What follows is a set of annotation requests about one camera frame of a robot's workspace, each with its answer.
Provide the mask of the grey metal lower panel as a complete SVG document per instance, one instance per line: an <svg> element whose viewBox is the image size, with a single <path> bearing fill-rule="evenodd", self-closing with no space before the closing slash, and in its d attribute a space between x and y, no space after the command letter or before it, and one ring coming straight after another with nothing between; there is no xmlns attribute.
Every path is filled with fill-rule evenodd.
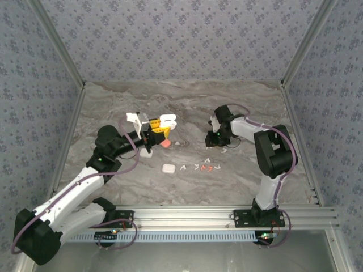
<svg viewBox="0 0 363 272"><path fill-rule="evenodd" d="M65 244L34 272L337 272L322 231L294 231L273 249L254 243L135 243L101 251Z"/></svg>

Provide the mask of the aluminium mounting rail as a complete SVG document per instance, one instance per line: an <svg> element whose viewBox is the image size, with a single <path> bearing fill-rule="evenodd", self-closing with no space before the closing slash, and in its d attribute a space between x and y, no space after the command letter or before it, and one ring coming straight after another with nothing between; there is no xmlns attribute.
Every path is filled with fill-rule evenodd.
<svg viewBox="0 0 363 272"><path fill-rule="evenodd" d="M118 210L133 210L134 222L145 231L221 231L235 229L234 210L247 205L119 205ZM292 230L337 229L340 223L333 207L319 205L283 205L290 216Z"/></svg>

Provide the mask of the black controller board with LED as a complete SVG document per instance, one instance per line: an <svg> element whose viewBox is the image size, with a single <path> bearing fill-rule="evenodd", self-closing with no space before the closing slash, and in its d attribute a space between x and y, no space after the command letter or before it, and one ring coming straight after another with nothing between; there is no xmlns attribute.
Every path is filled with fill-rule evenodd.
<svg viewBox="0 0 363 272"><path fill-rule="evenodd" d="M255 244L270 246L274 240L278 236L278 233L275 232L264 232L264 231L256 231L255 232L257 241Z"/></svg>
<svg viewBox="0 0 363 272"><path fill-rule="evenodd" d="M117 232L114 231L103 231L95 232L94 240L99 247L109 248L117 239Z"/></svg>

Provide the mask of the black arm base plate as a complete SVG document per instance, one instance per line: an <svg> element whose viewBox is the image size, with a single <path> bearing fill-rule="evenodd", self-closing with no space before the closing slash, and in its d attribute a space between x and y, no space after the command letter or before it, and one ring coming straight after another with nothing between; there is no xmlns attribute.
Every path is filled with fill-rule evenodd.
<svg viewBox="0 0 363 272"><path fill-rule="evenodd" d="M134 211L133 210L116 210L115 220L125 219L125 221L117 221L114 223L115 227L127 229L133 228L131 221L134 221Z"/></svg>
<svg viewBox="0 0 363 272"><path fill-rule="evenodd" d="M285 227L283 213L276 209L270 210L234 210L234 224L236 228L246 227Z"/></svg>

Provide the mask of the aluminium table side rail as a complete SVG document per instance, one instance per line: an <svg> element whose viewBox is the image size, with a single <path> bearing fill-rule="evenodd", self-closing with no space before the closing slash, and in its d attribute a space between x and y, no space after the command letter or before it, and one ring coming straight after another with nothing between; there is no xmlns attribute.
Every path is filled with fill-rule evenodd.
<svg viewBox="0 0 363 272"><path fill-rule="evenodd" d="M59 185L59 182L62 177L62 173L63 173L64 166L66 163L67 155L68 155L69 148L71 145L71 140L72 140L72 137L73 137L76 125L77 125L77 121L78 121L78 117L79 117L79 114L81 111L84 97L85 97L85 88L81 87L80 92L77 96L75 107L74 107L72 115L70 117L69 126L68 126L67 132L64 137L62 149L60 151L60 155L58 157L56 167L54 169L54 173L53 173L53 176L52 176L52 179L50 182L50 186L47 191L46 200L52 198L53 193L58 189L58 185Z"/></svg>
<svg viewBox="0 0 363 272"><path fill-rule="evenodd" d="M323 199L320 187L319 187L318 179L317 179L314 169L313 169L313 165L312 165L312 162L311 162L311 159L309 156L309 152L306 147L306 143L305 143L303 135L302 135L300 125L298 123L298 118L295 113L293 103L292 103L292 100L289 95L289 91L283 85L281 85L281 92L282 92L282 96L284 98L284 102L285 102L285 106L286 106L286 109L287 109L287 112L288 112L288 115L290 118L290 122L292 124L295 139L297 142L298 152L299 152L302 164L305 169L307 180L309 182L310 187L315 192L316 201L314 201L314 203L316 205L322 207L322 206L324 206L324 199Z"/></svg>

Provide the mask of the aluminium frame post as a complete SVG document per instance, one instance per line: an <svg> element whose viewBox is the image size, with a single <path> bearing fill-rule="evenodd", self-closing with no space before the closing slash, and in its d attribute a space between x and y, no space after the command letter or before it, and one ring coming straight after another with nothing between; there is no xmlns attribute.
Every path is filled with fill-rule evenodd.
<svg viewBox="0 0 363 272"><path fill-rule="evenodd" d="M343 233L339 229L327 229L326 236L337 272L356 272Z"/></svg>
<svg viewBox="0 0 363 272"><path fill-rule="evenodd" d="M48 38L50 39L54 49L56 50L57 54L59 55L60 59L64 63L65 67L67 68L70 76L72 77L73 81L76 83L78 87L81 89L84 88L84 80L80 72L78 71L74 61L72 60L65 43L62 41L62 38L58 34L52 19L48 15L45 7L41 3L40 0L26 0L29 4L30 8L34 12L35 16L37 17L39 23L41 24L43 30L47 34Z"/></svg>
<svg viewBox="0 0 363 272"><path fill-rule="evenodd" d="M13 272L33 272L35 266L36 263L31 258L25 254L21 254L17 258Z"/></svg>
<svg viewBox="0 0 363 272"><path fill-rule="evenodd" d="M282 88L287 89L291 84L294 76L302 65L303 60L305 59L307 53L312 47L315 39L319 35L319 32L323 28L337 2L338 0L322 0L320 6L317 9L317 12L309 24L309 27L307 28L306 33L303 36L303 39L299 43L292 60L287 66L284 76L281 78Z"/></svg>

